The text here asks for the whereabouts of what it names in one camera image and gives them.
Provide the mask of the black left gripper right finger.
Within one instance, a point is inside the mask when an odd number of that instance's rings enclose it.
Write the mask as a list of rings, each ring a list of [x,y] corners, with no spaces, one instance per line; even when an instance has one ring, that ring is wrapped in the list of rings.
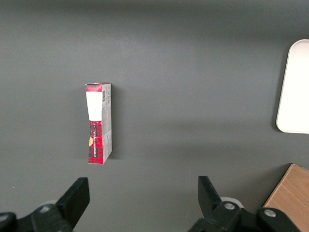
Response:
[[[198,177],[198,202],[203,214],[190,232],[297,232],[281,210],[259,208],[255,214],[232,201],[223,201],[207,176]]]

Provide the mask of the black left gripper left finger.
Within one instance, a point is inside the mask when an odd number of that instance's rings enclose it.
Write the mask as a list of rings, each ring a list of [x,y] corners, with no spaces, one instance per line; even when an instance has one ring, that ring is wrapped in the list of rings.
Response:
[[[2,232],[72,232],[90,202],[87,177],[79,177],[53,203],[44,204],[23,218],[13,212],[0,214]]]

